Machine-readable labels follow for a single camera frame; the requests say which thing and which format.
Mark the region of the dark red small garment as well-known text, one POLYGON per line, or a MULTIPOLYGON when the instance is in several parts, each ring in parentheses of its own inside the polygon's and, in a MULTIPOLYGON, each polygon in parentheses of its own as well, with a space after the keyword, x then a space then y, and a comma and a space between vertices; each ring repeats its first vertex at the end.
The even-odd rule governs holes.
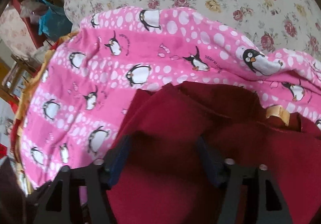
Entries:
POLYGON ((217 223, 224 189, 209 180, 199 140, 237 165, 265 165, 294 223, 320 223, 320 129, 299 113, 268 118, 258 96, 184 82, 138 90, 118 132, 126 165, 107 193, 117 223, 217 223))

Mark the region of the pink penguin print blanket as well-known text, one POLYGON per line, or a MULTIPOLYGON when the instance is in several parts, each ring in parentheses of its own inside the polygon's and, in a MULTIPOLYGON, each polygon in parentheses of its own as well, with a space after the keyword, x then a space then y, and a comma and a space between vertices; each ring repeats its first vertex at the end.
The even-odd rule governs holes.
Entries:
POLYGON ((25 85, 21 164, 37 188, 67 164, 81 167, 109 149, 138 89, 185 81, 228 84, 320 124, 320 62, 281 48, 265 55, 244 34, 187 7, 125 7, 84 18, 49 50, 25 85))

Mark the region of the teal blue bag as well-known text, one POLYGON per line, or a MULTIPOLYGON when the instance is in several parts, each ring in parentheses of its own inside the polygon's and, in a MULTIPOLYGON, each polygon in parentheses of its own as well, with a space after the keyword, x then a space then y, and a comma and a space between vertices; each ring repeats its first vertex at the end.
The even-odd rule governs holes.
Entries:
POLYGON ((66 17, 64 9, 46 0, 38 0, 47 7, 47 11, 39 18, 38 35, 45 35, 52 41, 69 34, 72 22, 66 17))

